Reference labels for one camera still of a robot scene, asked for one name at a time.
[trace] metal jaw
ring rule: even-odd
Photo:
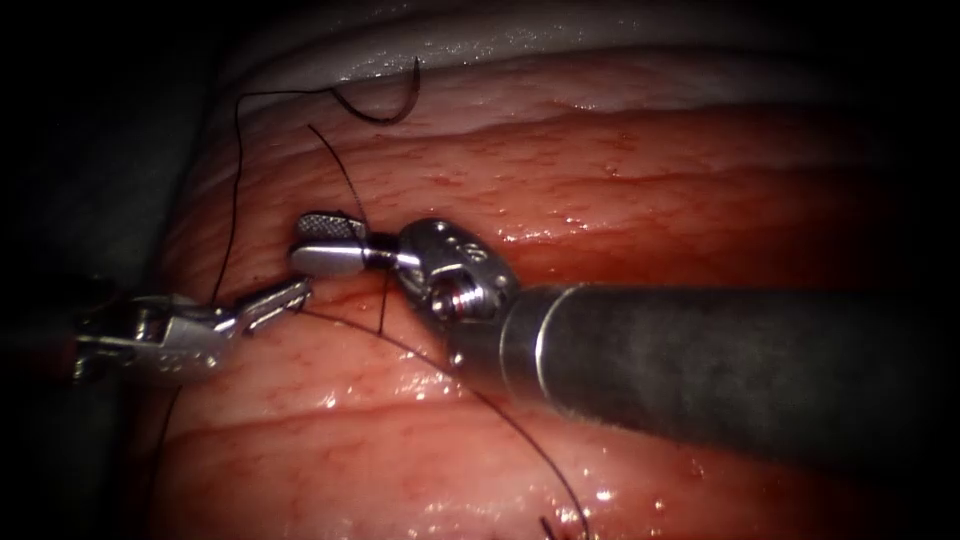
[[[241,298],[233,309],[198,305],[180,295],[118,303],[81,325],[75,378],[119,368],[133,382],[177,386],[219,372],[237,336],[262,329],[310,296],[310,279],[295,278]]]
[[[520,291],[513,270],[490,246],[453,223],[427,218],[400,231],[400,250],[416,268],[398,268],[414,309],[441,331],[461,322],[496,320]]]
[[[399,235],[368,233],[339,212],[310,212],[297,221],[301,242],[290,250],[294,270],[318,278],[392,270],[426,322],[493,320],[519,291],[510,266],[483,240],[436,218],[414,221]]]

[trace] black suture thread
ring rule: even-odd
[[[353,105],[351,105],[347,100],[343,98],[336,91],[334,87],[327,88],[317,88],[311,90],[271,90],[271,91],[262,91],[262,92],[245,92],[240,94],[237,97],[237,100],[233,105],[233,129],[234,134],[237,139],[237,172],[233,178],[233,189],[231,194],[231,211],[230,211],[230,234],[227,237],[227,248],[223,254],[223,262],[220,264],[220,271],[217,273],[217,280],[213,286],[213,292],[210,294],[210,305],[214,305],[217,300],[217,295],[220,293],[220,286],[223,284],[223,278],[227,273],[227,265],[230,262],[230,253],[233,251],[233,243],[236,239],[237,234],[237,200],[240,191],[240,179],[243,176],[243,134],[240,130],[240,104],[244,99],[249,97],[256,96],[278,96],[278,95],[312,95],[312,94],[322,94],[324,92],[333,92],[334,96],[337,99],[337,102],[343,106],[347,112],[350,114],[373,124],[380,125],[391,125],[397,122],[402,121],[406,118],[411,111],[413,111],[414,106],[416,106],[417,99],[420,96],[420,59],[415,58],[413,63],[413,80],[411,83],[411,91],[407,95],[407,102],[404,104],[403,109],[400,110],[397,114],[390,118],[375,118],[358,111]],[[320,136],[320,140],[327,144],[327,141],[320,135],[319,132],[314,130],[314,132]],[[333,151],[333,148],[327,144],[327,148],[330,149],[333,153],[334,158],[337,162],[340,163],[341,169],[343,169],[343,164],[340,162],[340,157],[337,156],[337,153]],[[353,190],[353,184],[350,182],[350,179],[347,178],[347,182],[350,185],[351,190]],[[360,205],[360,199],[357,197],[356,191],[354,190],[354,197],[357,198],[357,205],[360,206],[360,212],[363,213],[363,207]],[[366,215],[363,215],[364,225],[367,227],[367,230],[370,230],[370,224],[366,220]],[[381,314],[384,312],[385,306],[381,306]],[[156,485],[156,480],[160,474],[160,461],[163,455],[163,442],[167,437],[167,430],[170,425],[170,419],[173,416],[173,409],[176,406],[177,398],[180,396],[180,392],[183,390],[183,386],[178,386],[174,391],[173,397],[170,399],[170,405],[167,407],[166,415],[164,416],[163,425],[160,429],[160,434],[157,437],[157,445],[153,452],[153,459],[151,460],[150,472],[147,481],[146,493],[144,494],[144,504],[143,511],[141,516],[141,529],[142,532],[146,532],[147,520],[150,513],[150,506],[153,503],[153,493]]]
[[[390,271],[383,272],[383,291],[380,297],[380,324],[377,325],[377,335],[383,335],[383,323],[387,320],[387,293],[390,292]]]
[[[364,114],[350,104],[335,87],[315,88],[310,90],[267,90],[258,92],[244,92],[237,97],[233,105],[233,129],[237,139],[237,172],[233,177],[233,208],[230,215],[230,234],[227,238],[227,249],[223,256],[223,262],[220,265],[220,272],[217,274],[217,281],[213,285],[213,293],[210,295],[210,305],[216,303],[217,295],[220,293],[220,286],[223,284],[223,278],[227,273],[227,265],[230,262],[230,252],[233,251],[233,241],[237,233],[237,195],[240,189],[240,178],[243,176],[243,137],[240,131],[240,104],[243,100],[258,96],[283,96],[283,95],[316,95],[330,92],[336,98],[337,102],[351,115],[371,124],[389,126],[403,121],[417,104],[420,97],[420,59],[414,58],[413,78],[410,84],[410,91],[407,94],[407,101],[403,108],[397,114],[389,118],[377,118]],[[364,224],[369,230],[370,224]]]
[[[371,124],[377,124],[379,126],[392,126],[393,124],[401,122],[404,118],[406,118],[407,115],[413,111],[413,108],[417,104],[416,98],[420,94],[420,58],[414,58],[413,60],[413,81],[410,85],[410,94],[407,97],[407,102],[404,103],[403,108],[400,109],[400,112],[390,118],[377,118],[358,111],[353,107],[353,105],[350,104],[349,101],[346,100],[346,98],[343,97],[342,94],[340,94],[340,91],[336,88],[333,88],[331,93],[333,94],[333,97],[336,98],[336,100],[340,103],[340,105],[347,110],[347,112],[356,116],[357,118]]]
[[[365,334],[369,334],[377,339],[381,339],[393,345],[394,347],[397,347],[402,351],[405,351],[413,355],[414,357],[419,359],[421,362],[427,364],[428,366],[439,371],[440,373],[452,379],[459,380],[459,377],[457,376],[457,374],[454,373],[452,370],[444,368],[444,366],[438,364],[437,362],[434,362],[427,355],[421,353],[420,351],[414,349],[413,347],[410,347],[409,345],[403,343],[399,339],[391,337],[387,334],[379,333],[376,330],[373,330],[372,328],[368,328],[360,323],[357,323],[348,319],[342,319],[340,317],[335,317],[333,315],[327,315],[325,313],[319,313],[319,312],[310,311],[307,309],[301,309],[298,313],[300,313],[301,315],[307,315],[323,321],[340,323],[348,328],[352,328],[354,330],[363,332]],[[577,498],[576,493],[574,493],[573,486],[570,485],[570,481],[567,480],[567,477],[560,470],[560,467],[556,464],[556,462],[554,462],[553,459],[549,455],[547,455],[547,451],[542,446],[540,446],[540,443],[538,443],[536,439],[533,438],[533,435],[528,433],[527,430],[525,430],[523,426],[520,425],[519,422],[514,420],[512,416],[510,416],[503,409],[501,409],[496,403],[493,402],[492,399],[487,397],[485,394],[470,388],[469,386],[464,385],[464,388],[466,388],[467,391],[473,395],[473,397],[477,398],[477,400],[480,401],[480,403],[485,405],[488,409],[493,411],[494,414],[500,417],[501,420],[506,422],[506,424],[510,426],[510,428],[513,429],[513,431],[517,435],[519,435],[520,438],[523,439],[524,442],[526,442],[527,445],[529,445],[530,448],[532,448],[533,451],[540,456],[541,459],[543,459],[544,463],[547,464],[547,467],[550,468],[550,471],[553,473],[553,475],[557,478],[557,480],[560,481],[560,484],[563,486],[563,490],[566,491],[567,496],[570,497],[570,500],[573,502],[574,509],[577,511],[577,516],[580,518],[581,523],[583,524],[583,537],[585,539],[589,539],[590,524],[587,522],[587,515],[583,511],[583,506],[581,506],[580,500]],[[546,520],[541,517],[541,523],[545,523],[545,522]]]
[[[180,391],[183,385],[176,387],[173,396],[170,397],[170,404],[167,405],[167,411],[163,415],[163,424],[160,426],[160,436],[157,438],[157,449],[153,453],[153,459],[150,460],[150,468],[147,476],[146,492],[144,493],[143,509],[140,511],[140,538],[147,537],[147,522],[150,517],[150,506],[153,504],[153,493],[157,484],[157,476],[160,473],[160,461],[163,459],[163,440],[167,438],[167,429],[170,427],[170,419],[173,418],[173,406],[177,403]]]
[[[347,168],[344,167],[343,161],[340,159],[340,156],[334,151],[333,147],[330,146],[330,143],[327,142],[327,139],[317,131],[317,128],[313,127],[313,124],[307,124],[307,127],[310,128],[310,131],[320,139],[320,142],[327,147],[327,150],[330,151],[330,155],[333,156],[334,161],[337,162],[337,165],[340,167],[340,172],[343,173],[343,179],[347,183],[347,187],[350,188],[350,193],[353,195],[353,200],[357,203],[357,210],[360,211],[360,221],[363,221],[364,226],[367,227],[367,230],[370,230],[370,220],[367,219],[367,212],[363,209],[363,202],[360,200],[360,194],[357,193],[357,188],[354,187],[353,181],[350,180],[350,175],[347,174]]]
[[[237,210],[237,200],[238,200],[239,189],[240,189],[240,180],[241,180],[242,175],[243,175],[243,137],[242,137],[242,132],[241,132],[241,130],[240,130],[240,104],[242,103],[242,101],[243,101],[244,99],[249,98],[249,97],[256,97],[256,96],[276,96],[276,95],[311,95],[311,94],[322,94],[322,93],[324,93],[324,92],[330,92],[330,93],[332,93],[333,96],[334,96],[334,98],[336,98],[337,102],[339,102],[340,105],[341,105],[342,107],[344,107],[344,109],[347,110],[347,112],[349,112],[350,114],[356,116],[357,118],[359,118],[359,119],[361,119],[361,120],[364,120],[364,121],[369,122],[369,123],[372,123],[372,124],[383,125],[383,126],[388,126],[388,125],[396,124],[396,123],[402,121],[403,119],[405,119],[405,118],[410,114],[410,112],[413,111],[414,106],[416,106],[417,99],[418,99],[418,97],[419,97],[419,92],[420,92],[420,59],[419,59],[419,58],[415,58],[415,59],[414,59],[413,80],[412,80],[412,84],[411,84],[411,91],[410,91],[410,93],[408,94],[408,97],[407,97],[407,102],[405,103],[403,109],[401,109],[400,112],[398,112],[396,115],[394,115],[394,116],[391,117],[391,118],[376,118],[376,117],[372,117],[372,116],[369,116],[369,115],[367,115],[367,114],[364,114],[364,113],[360,112],[360,111],[357,110],[355,107],[353,107],[353,105],[351,105],[351,104],[336,90],[336,88],[334,88],[334,87],[321,88],[321,89],[313,89],[313,90],[275,90],[275,91],[262,91],[262,92],[246,92],[246,93],[241,94],[241,95],[237,98],[237,100],[236,100],[236,102],[235,102],[235,104],[234,104],[234,110],[233,110],[233,116],[234,116],[234,132],[235,132],[236,139],[237,139],[237,172],[236,172],[236,174],[235,174],[235,176],[234,176],[234,180],[233,180],[232,208],[231,208],[231,216],[230,216],[230,233],[229,233],[229,236],[228,236],[228,239],[227,239],[227,248],[226,248],[226,251],[225,251],[224,256],[223,256],[223,262],[222,262],[222,264],[221,264],[221,266],[220,266],[220,271],[219,271],[219,273],[218,273],[218,275],[217,275],[217,280],[216,280],[216,283],[214,284],[213,292],[212,292],[212,294],[210,295],[210,304],[211,304],[211,305],[213,305],[213,304],[216,302],[217,295],[218,295],[219,292],[220,292],[220,286],[221,286],[221,284],[223,283],[223,278],[224,278],[224,276],[226,275],[227,266],[228,266],[228,263],[229,263],[229,260],[230,260],[230,253],[231,253],[231,251],[233,250],[233,243],[234,243],[234,240],[235,240],[235,238],[236,238],[237,214],[238,214],[238,210]],[[344,178],[346,178],[346,181],[347,181],[348,185],[350,186],[351,191],[353,192],[354,198],[356,199],[357,206],[358,206],[359,209],[360,209],[361,218],[362,218],[362,220],[363,220],[363,222],[364,222],[364,225],[366,225],[367,229],[370,230],[370,224],[369,224],[369,222],[367,221],[367,217],[366,217],[366,214],[365,214],[365,212],[364,212],[364,210],[363,210],[363,206],[362,206],[362,204],[361,204],[359,195],[357,194],[356,190],[353,188],[353,183],[350,181],[349,177],[347,176],[346,169],[345,169],[343,163],[340,161],[340,157],[337,155],[337,153],[334,151],[334,149],[330,146],[330,144],[327,143],[326,139],[323,138],[323,136],[320,134],[319,131],[317,131],[317,130],[316,130],[312,125],[310,125],[310,124],[308,124],[308,127],[310,128],[311,131],[313,131],[313,132],[320,138],[321,141],[323,141],[324,145],[327,146],[327,148],[328,148],[328,149],[330,150],[330,152],[333,154],[334,158],[337,160],[337,163],[340,165],[340,169],[341,169],[341,171],[342,171],[343,174],[344,174]],[[356,240],[357,240],[358,244],[360,244],[360,245],[362,246],[361,240],[359,239],[359,237],[357,237]],[[417,351],[417,350],[415,350],[415,349],[413,349],[413,348],[405,345],[403,342],[401,342],[401,341],[399,341],[399,340],[397,340],[397,339],[395,339],[395,338],[392,338],[392,337],[390,337],[390,336],[388,336],[388,335],[385,335],[385,334],[383,333],[383,324],[384,324],[384,319],[385,319],[385,315],[386,315],[387,290],[388,290],[388,281],[385,280],[385,281],[384,281],[384,287],[383,287],[383,298],[382,298],[381,307],[380,307],[380,322],[379,322],[379,328],[378,328],[376,331],[374,331],[374,330],[372,330],[372,329],[370,329],[370,328],[367,328],[367,327],[365,327],[365,326],[363,326],[363,325],[360,325],[360,324],[358,324],[358,323],[355,323],[355,322],[353,322],[353,321],[349,321],[349,320],[346,320],[346,319],[340,319],[340,318],[333,317],[333,316],[329,316],[329,315],[325,315],[325,314],[322,314],[322,313],[316,313],[316,312],[312,312],[312,311],[307,311],[306,309],[303,309],[302,306],[298,307],[297,309],[292,309],[291,311],[294,311],[295,313],[301,313],[301,314],[304,314],[304,315],[309,315],[309,316],[312,316],[312,317],[315,317],[315,318],[321,319],[321,320],[327,320],[327,321],[331,321],[331,322],[339,322],[339,323],[344,324],[344,325],[347,326],[347,327],[350,327],[350,328],[353,328],[353,329],[355,329],[355,330],[359,330],[359,331],[361,331],[361,332],[365,332],[365,333],[367,333],[367,334],[370,334],[370,335],[372,335],[372,336],[374,336],[374,337],[377,337],[377,338],[379,338],[379,339],[382,339],[382,340],[386,341],[387,343],[390,343],[390,344],[394,345],[395,347],[400,348],[401,350],[404,350],[404,351],[412,354],[412,355],[415,356],[416,358],[418,358],[418,359],[420,359],[421,361],[423,361],[423,362],[427,363],[428,365],[432,366],[434,369],[436,369],[436,370],[439,371],[440,373],[443,373],[443,374],[445,374],[445,375],[447,375],[447,376],[450,376],[451,378],[455,378],[455,379],[456,379],[457,376],[456,376],[455,374],[449,372],[448,370],[443,369],[442,366],[440,366],[439,364],[437,364],[437,363],[433,362],[432,360],[430,360],[426,355],[424,355],[424,354],[420,353],[419,351]],[[510,428],[513,429],[514,432],[517,433],[517,434],[521,437],[521,439],[523,439],[523,440],[530,446],[530,448],[532,448],[533,451],[534,451],[537,455],[539,455],[539,456],[541,457],[541,459],[543,459],[543,461],[547,464],[547,466],[548,466],[548,467],[550,468],[550,470],[553,472],[554,476],[556,476],[556,478],[560,481],[561,485],[563,486],[564,491],[566,491],[566,493],[567,493],[567,496],[568,496],[568,497],[570,498],[570,500],[573,502],[574,508],[575,508],[576,511],[577,511],[577,515],[580,517],[581,522],[582,522],[582,524],[583,524],[583,534],[584,534],[584,538],[589,539],[589,538],[590,538],[590,525],[589,525],[589,523],[587,522],[587,517],[586,517],[586,514],[585,514],[584,511],[583,511],[583,507],[581,506],[580,501],[579,501],[579,499],[577,498],[576,494],[574,493],[573,487],[570,485],[570,483],[569,483],[569,481],[567,480],[566,476],[563,474],[562,471],[560,471],[559,466],[553,461],[553,459],[550,458],[550,456],[547,454],[546,450],[544,450],[544,448],[543,448],[542,446],[540,446],[539,443],[537,443],[537,441],[533,438],[533,436],[530,435],[525,429],[523,429],[523,427],[522,427],[516,420],[514,420],[514,419],[513,419],[511,416],[509,416],[506,412],[504,412],[502,409],[500,409],[500,407],[498,407],[490,398],[488,398],[488,397],[485,396],[484,394],[482,394],[482,393],[480,393],[480,392],[477,392],[477,391],[475,391],[475,390],[473,390],[473,389],[471,389],[471,388],[469,388],[469,387],[467,387],[467,386],[464,386],[464,387],[467,388],[467,390],[468,390],[474,397],[476,397],[478,401],[480,401],[480,402],[481,402],[482,404],[484,404],[487,408],[489,408],[490,410],[492,410],[492,411],[494,412],[494,414],[496,414],[501,420],[503,420],[508,426],[510,426]],[[159,474],[160,459],[161,459],[162,450],[163,450],[163,442],[164,442],[164,440],[166,439],[166,433],[167,433],[167,429],[168,429],[168,427],[169,427],[170,418],[171,418],[172,415],[173,415],[173,409],[174,409],[174,406],[175,406],[175,404],[176,404],[176,402],[177,402],[177,398],[179,397],[180,391],[182,390],[182,388],[183,388],[183,387],[180,386],[180,387],[178,387],[178,388],[176,389],[176,392],[174,393],[174,396],[173,396],[173,398],[172,398],[171,401],[170,401],[170,406],[169,406],[169,408],[167,409],[167,414],[166,414],[166,416],[165,416],[165,418],[164,418],[164,423],[163,423],[163,426],[162,426],[162,428],[161,428],[160,436],[158,437],[157,447],[156,447],[156,451],[154,452],[154,459],[153,459],[153,463],[152,463],[152,465],[151,465],[150,479],[149,479],[149,482],[148,482],[147,494],[146,494],[146,501],[145,501],[144,511],[143,511],[143,520],[142,520],[142,523],[143,523],[143,526],[144,526],[144,527],[146,527],[146,524],[147,524],[147,517],[148,517],[149,510],[150,510],[150,504],[151,504],[152,498],[153,498],[153,490],[154,490],[154,487],[155,487],[156,478],[157,478],[157,476],[158,476],[158,474]],[[540,519],[541,519],[541,524],[542,524],[542,525],[543,525],[543,524],[546,524],[546,520],[545,520],[544,518],[541,517]],[[546,526],[546,531],[548,531],[548,534],[552,534],[552,532],[549,532],[549,531],[550,531],[550,529],[549,529],[549,524],[546,524],[545,526]]]

